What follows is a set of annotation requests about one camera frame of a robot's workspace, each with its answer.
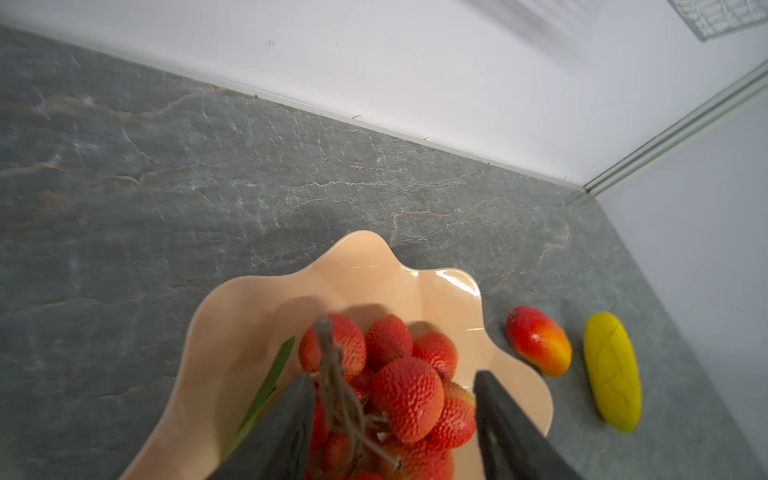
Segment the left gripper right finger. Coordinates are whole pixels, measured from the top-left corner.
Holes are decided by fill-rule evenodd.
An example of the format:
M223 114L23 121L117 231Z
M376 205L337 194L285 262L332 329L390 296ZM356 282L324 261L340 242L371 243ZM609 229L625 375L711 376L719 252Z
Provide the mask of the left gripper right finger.
M475 419L487 479L574 479L582 476L552 447L495 375L475 374Z

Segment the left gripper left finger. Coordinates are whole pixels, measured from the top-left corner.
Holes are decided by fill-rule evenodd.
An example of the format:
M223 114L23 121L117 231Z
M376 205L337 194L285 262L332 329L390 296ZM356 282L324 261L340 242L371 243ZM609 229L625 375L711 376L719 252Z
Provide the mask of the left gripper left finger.
M314 413L313 379L296 377L250 434L209 477L295 480L308 465Z

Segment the red mango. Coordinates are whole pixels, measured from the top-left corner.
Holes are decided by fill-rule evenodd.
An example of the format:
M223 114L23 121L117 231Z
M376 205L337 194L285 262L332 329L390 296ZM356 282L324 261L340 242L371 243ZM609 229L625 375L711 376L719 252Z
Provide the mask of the red mango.
M563 376L572 363L565 331L540 310L521 306L507 316L505 334L512 348L548 377Z

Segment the yellow fruit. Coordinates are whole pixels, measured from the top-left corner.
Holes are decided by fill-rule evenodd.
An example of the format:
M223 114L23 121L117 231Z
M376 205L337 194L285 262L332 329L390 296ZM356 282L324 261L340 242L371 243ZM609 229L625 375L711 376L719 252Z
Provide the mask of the yellow fruit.
M624 325L608 312L593 315L585 327L583 350L598 412L615 429L634 431L642 415L642 386Z

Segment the red lychee bunch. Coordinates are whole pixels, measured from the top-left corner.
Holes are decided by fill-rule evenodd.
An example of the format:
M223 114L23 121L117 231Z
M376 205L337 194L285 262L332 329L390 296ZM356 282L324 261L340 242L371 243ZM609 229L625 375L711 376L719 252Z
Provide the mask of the red lychee bunch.
M362 329L332 314L280 346L222 463L307 374L316 409L301 479L451 479L455 450L476 432L475 399L453 379L458 359L448 336L413 336L397 316Z

